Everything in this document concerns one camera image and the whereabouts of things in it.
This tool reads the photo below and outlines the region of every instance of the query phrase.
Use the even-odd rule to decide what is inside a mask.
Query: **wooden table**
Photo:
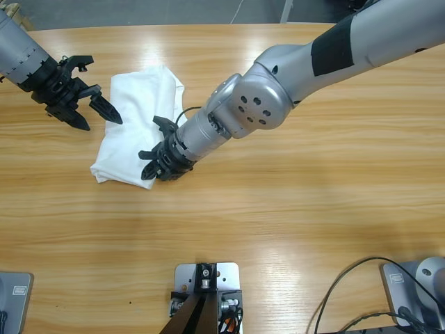
[[[186,86],[184,106],[195,106],[265,48],[307,43],[329,26],[31,35],[55,59],[92,54],[81,77],[106,97],[114,74],[166,64]],[[444,57],[437,47],[325,88],[280,128],[231,140],[151,191],[96,183],[89,167],[104,121],[88,99],[79,110],[92,131],[83,132],[1,84],[0,267],[35,275],[25,333],[158,333],[176,265],[202,261],[239,264],[245,333],[304,333],[331,282],[356,260],[445,255]],[[379,264],[336,288],[321,331],[388,310]]]

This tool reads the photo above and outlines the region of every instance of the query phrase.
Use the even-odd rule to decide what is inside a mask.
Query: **black cable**
[[[241,331],[241,322],[243,321],[243,309],[240,307],[237,307],[235,311],[228,310],[224,313],[224,315],[221,317],[220,324],[218,327],[218,332],[220,334],[239,334]]]
[[[365,262],[368,262],[368,261],[372,261],[372,260],[384,260],[384,261],[391,262],[392,264],[396,265],[399,269],[404,271],[437,304],[437,306],[439,306],[439,308],[441,309],[442,312],[445,311],[445,307],[413,275],[411,275],[399,263],[397,263],[397,262],[395,262],[393,260],[390,260],[390,259],[388,259],[386,257],[380,257],[380,256],[368,257],[366,259],[363,259],[363,260],[353,264],[349,268],[347,268],[332,283],[332,285],[330,286],[329,290],[327,291],[327,294],[326,294],[326,296],[323,299],[323,302],[321,304],[320,312],[318,314],[318,318],[317,318],[317,321],[316,321],[316,324],[315,324],[314,334],[318,334],[318,326],[320,325],[321,316],[323,315],[323,311],[325,310],[325,307],[326,307],[326,304],[327,304],[327,300],[329,299],[329,296],[331,295],[332,290],[334,290],[334,288],[340,282],[340,280],[344,276],[346,276],[350,271],[352,271],[353,269],[357,268],[359,265],[361,265],[361,264],[363,264]]]
[[[176,139],[177,143],[179,143],[179,139],[178,139],[178,135],[176,133],[176,129],[178,128],[178,122],[179,122],[179,119],[181,118],[181,116],[184,115],[187,111],[190,111],[193,109],[201,109],[201,108],[202,108],[201,106],[191,106],[190,108],[187,108],[186,110],[182,111],[179,114],[179,116],[177,117],[176,122],[175,122],[175,139]]]
[[[362,320],[371,318],[371,317],[379,317],[381,315],[387,315],[390,317],[397,317],[400,319],[404,319],[407,321],[412,328],[415,329],[415,333],[425,333],[425,334],[436,334],[436,333],[443,333],[441,330],[437,330],[435,328],[431,328],[428,325],[424,324],[423,322],[420,322],[419,320],[408,317],[405,315],[402,315],[401,313],[394,313],[394,312],[379,312],[379,313],[372,313],[370,315],[364,315],[363,317],[360,317],[352,322],[349,323],[345,328],[343,328],[341,331],[339,331],[337,334],[346,334],[346,331],[348,331],[351,327],[357,325]]]

